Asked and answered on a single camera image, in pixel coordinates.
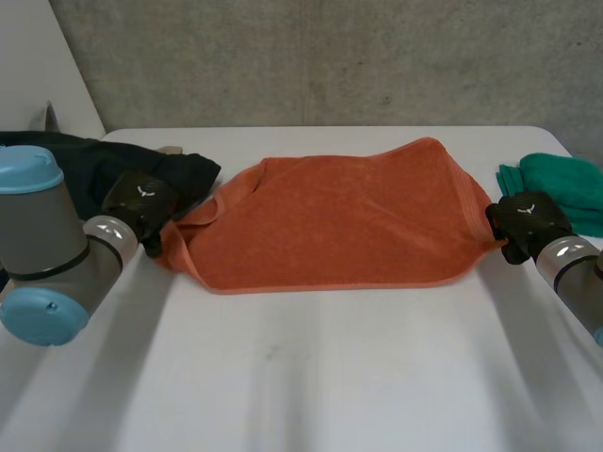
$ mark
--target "green cloth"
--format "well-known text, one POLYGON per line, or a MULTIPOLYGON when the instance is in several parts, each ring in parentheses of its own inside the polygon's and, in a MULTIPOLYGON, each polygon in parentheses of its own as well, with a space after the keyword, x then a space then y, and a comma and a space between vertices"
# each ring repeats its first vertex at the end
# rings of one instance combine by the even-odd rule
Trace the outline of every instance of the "green cloth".
POLYGON ((590 162, 547 153, 532 153, 519 167, 501 165, 502 194, 544 191, 567 215, 577 234, 603 237, 603 174, 590 162))

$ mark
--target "towel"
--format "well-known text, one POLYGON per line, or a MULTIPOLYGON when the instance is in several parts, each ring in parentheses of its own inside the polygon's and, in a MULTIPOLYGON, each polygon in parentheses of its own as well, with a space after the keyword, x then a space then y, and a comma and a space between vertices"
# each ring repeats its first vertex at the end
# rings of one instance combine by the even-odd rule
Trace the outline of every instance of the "towel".
POLYGON ((433 138, 370 157, 267 158, 162 232, 160 263, 221 294, 432 287, 499 243, 433 138))
POLYGON ((544 191, 567 215, 577 234, 603 237, 603 174, 586 160, 532 153, 519 167, 501 165, 497 181, 502 194, 544 191))

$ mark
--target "white table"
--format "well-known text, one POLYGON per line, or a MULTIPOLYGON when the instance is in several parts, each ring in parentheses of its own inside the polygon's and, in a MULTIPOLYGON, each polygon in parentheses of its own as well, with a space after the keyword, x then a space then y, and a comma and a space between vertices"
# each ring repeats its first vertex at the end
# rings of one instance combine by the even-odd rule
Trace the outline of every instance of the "white table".
MULTIPOLYGON (((567 155, 531 127, 121 130, 221 180, 269 155, 440 139, 489 193, 497 165, 567 155)), ((600 240, 595 241, 603 246, 600 240)), ((497 252, 420 290, 211 295, 140 256, 71 344, 0 331, 0 451, 600 451, 603 350, 497 252)))

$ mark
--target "fabric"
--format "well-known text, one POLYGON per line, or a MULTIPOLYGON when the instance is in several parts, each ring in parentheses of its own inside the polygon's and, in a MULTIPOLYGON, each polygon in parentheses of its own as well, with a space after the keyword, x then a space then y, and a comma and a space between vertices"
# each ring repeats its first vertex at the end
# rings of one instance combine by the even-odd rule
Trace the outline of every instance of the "fabric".
MULTIPOLYGON (((0 146, 29 144, 53 153, 77 215, 88 220, 101 214, 109 189, 127 170, 139 170, 165 181, 181 195, 176 214, 182 217, 209 194, 220 166, 200 155, 165 155, 124 143, 84 139, 60 133, 0 132, 0 146)), ((175 153, 180 148, 170 147, 175 153)), ((0 288, 6 272, 0 271, 0 288)))
POLYGON ((603 174, 596 165, 572 157, 533 153, 519 167, 501 165, 503 195, 544 191, 567 215, 577 234, 603 237, 603 174))
POLYGON ((480 186, 433 138, 267 158, 162 232, 160 262, 222 294, 431 287, 497 248, 480 186))

